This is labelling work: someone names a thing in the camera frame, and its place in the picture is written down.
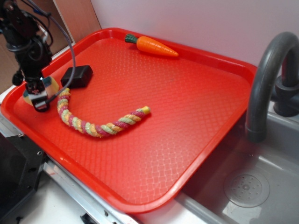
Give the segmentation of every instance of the gray sink basin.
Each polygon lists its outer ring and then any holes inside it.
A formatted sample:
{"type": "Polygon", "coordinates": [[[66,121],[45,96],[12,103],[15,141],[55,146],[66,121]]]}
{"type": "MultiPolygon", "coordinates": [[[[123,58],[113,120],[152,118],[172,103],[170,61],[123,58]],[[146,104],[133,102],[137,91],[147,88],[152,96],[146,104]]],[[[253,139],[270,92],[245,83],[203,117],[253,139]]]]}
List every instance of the gray sink basin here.
{"type": "Polygon", "coordinates": [[[298,223],[299,123],[269,113],[259,144],[246,140],[244,124],[243,116],[182,192],[217,223],[298,223]]]}

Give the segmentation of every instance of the braided rope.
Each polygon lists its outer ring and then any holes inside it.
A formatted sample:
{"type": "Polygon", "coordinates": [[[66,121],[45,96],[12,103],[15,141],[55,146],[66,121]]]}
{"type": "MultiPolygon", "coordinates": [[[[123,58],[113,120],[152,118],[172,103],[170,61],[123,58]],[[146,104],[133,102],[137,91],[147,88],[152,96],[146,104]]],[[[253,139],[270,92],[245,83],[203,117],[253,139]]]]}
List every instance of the braided rope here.
{"type": "Polygon", "coordinates": [[[118,132],[129,128],[136,122],[141,121],[147,114],[150,113],[150,108],[145,106],[137,109],[130,114],[125,115],[118,121],[108,123],[106,125],[95,125],[75,117],[69,111],[70,89],[66,88],[58,96],[57,111],[61,120],[67,125],[81,133],[89,134],[93,137],[103,138],[111,135],[116,135],[118,132]]]}

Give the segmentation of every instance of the sink drain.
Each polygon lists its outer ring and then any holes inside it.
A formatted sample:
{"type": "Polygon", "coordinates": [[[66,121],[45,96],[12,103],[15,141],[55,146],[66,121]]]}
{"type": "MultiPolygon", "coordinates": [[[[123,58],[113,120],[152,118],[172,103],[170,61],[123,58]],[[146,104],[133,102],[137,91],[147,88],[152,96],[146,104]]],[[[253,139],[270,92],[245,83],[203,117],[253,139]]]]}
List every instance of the sink drain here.
{"type": "Polygon", "coordinates": [[[270,187],[267,179],[260,173],[251,169],[241,169],[227,176],[224,192],[232,203],[244,208],[253,208],[267,200],[270,187]]]}

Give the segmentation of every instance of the gray faucet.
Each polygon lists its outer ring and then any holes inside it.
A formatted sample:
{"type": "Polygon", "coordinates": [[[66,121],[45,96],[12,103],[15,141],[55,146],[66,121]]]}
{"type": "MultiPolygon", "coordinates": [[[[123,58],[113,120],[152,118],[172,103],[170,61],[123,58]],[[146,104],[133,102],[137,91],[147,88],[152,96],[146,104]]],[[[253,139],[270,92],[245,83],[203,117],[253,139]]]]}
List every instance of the gray faucet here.
{"type": "Polygon", "coordinates": [[[278,34],[269,44],[252,85],[245,132],[252,142],[266,138],[270,99],[274,111],[284,117],[299,113],[299,40],[290,32],[278,34]],[[282,67],[281,76],[277,77],[282,67]]]}

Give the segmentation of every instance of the black box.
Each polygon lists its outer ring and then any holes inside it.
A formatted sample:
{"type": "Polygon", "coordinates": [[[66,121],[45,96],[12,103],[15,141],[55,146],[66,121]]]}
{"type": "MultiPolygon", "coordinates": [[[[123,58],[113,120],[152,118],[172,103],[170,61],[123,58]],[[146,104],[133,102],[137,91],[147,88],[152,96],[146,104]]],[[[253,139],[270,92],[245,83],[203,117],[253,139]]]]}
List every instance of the black box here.
{"type": "MultiPolygon", "coordinates": [[[[60,80],[61,85],[65,86],[71,77],[72,68],[68,68],[60,80]]],[[[69,86],[70,89],[86,87],[92,77],[93,70],[89,65],[76,66],[74,78],[69,86]]]]}

